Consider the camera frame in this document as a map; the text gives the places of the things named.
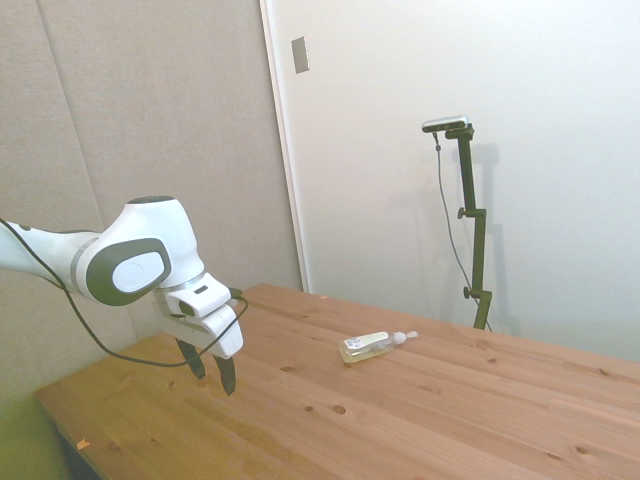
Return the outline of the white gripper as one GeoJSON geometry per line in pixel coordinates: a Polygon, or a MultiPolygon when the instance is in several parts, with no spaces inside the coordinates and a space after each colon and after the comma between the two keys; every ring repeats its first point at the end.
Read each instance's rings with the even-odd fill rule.
{"type": "Polygon", "coordinates": [[[222,387],[227,396],[236,390],[236,370],[232,358],[243,346],[231,291],[210,274],[170,288],[152,291],[159,312],[159,325],[175,338],[191,372],[198,379],[206,370],[196,349],[214,354],[222,387]]]}

